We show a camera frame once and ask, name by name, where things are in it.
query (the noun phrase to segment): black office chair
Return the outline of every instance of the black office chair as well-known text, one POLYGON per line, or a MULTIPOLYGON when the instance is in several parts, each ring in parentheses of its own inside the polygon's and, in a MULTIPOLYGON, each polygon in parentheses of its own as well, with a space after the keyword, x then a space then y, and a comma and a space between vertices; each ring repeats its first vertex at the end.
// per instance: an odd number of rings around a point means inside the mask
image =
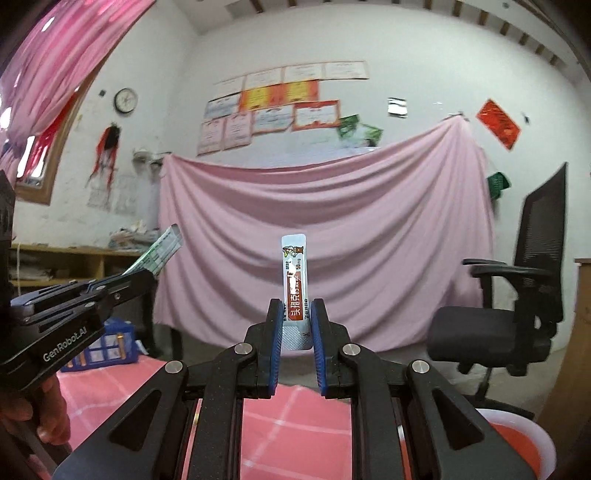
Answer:
POLYGON ((527 366, 550 354, 556 324, 563 320, 561 268, 566 210, 566 170, 556 174, 524 201, 514 266, 467 258, 472 277, 480 279, 483 307, 442 307, 429 328, 427 352, 433 360, 458 362, 467 374, 474 364, 487 367, 476 395, 476 408, 505 410, 533 419, 532 412, 486 397, 492 369, 527 374, 527 366), (517 292, 514 311, 492 308, 492 277, 505 278, 517 292))

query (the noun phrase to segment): clock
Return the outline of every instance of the clock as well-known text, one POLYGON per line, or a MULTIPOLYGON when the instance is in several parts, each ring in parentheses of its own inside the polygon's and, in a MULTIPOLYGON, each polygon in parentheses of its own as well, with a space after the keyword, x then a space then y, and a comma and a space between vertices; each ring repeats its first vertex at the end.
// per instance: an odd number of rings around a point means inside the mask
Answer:
POLYGON ((131 88, 124 88, 117 92, 113 104, 115 105, 115 110, 127 115, 133 112, 138 106, 138 99, 138 94, 135 93, 134 90, 131 88))

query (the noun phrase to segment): floor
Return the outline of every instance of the floor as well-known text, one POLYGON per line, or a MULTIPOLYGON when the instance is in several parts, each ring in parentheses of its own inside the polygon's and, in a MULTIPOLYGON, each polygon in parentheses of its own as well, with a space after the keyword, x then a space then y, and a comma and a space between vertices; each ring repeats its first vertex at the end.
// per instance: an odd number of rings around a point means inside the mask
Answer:
MULTIPOLYGON (((166 332, 158 335, 165 351, 170 352, 166 345, 166 332)), ((183 335, 184 361, 187 365, 199 364, 212 360, 223 349, 208 345, 187 335, 183 335)), ((505 369, 495 369, 489 398, 510 403, 517 407, 532 411, 536 416, 540 413, 548 394, 550 393, 560 365, 562 364, 565 350, 553 352, 548 360, 529 367, 526 377, 512 377, 505 369)), ((387 360, 403 364, 410 363, 417 358, 428 358, 421 345, 413 345, 407 348, 384 352, 381 356, 387 360)), ((455 364, 434 362, 434 366, 462 393, 475 393, 478 382, 482 378, 484 369, 474 368, 469 375, 461 375, 456 371, 455 364)), ((316 367, 313 355, 298 356, 296 358, 283 357, 279 381, 285 385, 303 385, 317 389, 316 367)))

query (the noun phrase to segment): blue box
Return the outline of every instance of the blue box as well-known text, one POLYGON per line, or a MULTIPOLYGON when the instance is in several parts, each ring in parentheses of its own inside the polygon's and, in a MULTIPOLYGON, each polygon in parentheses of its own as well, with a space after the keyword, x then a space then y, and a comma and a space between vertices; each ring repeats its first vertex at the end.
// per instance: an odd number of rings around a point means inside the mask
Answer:
POLYGON ((61 372, 80 372, 110 365, 133 364, 138 361, 135 330, 131 322, 111 317, 105 322, 105 333, 70 361, 61 372))

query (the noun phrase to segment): silver screw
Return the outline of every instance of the silver screw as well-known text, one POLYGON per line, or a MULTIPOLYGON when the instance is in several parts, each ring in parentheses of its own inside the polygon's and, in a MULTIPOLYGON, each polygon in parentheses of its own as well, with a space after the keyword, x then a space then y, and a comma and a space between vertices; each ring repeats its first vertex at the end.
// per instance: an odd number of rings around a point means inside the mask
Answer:
POLYGON ((234 347, 234 351, 238 355, 248 355, 252 352, 252 345, 250 343, 239 343, 234 347))
POLYGON ((413 370, 418 374, 426 374, 430 368, 425 360, 415 360, 413 362, 413 370))
POLYGON ((355 345, 354 343, 347 343, 347 345, 343 347, 343 353, 345 355, 359 355, 360 351, 361 348, 359 347, 359 345, 355 345))
POLYGON ((183 363, 178 360, 173 360, 172 362, 168 362, 164 369, 166 370, 166 373, 177 374, 183 369, 183 363))

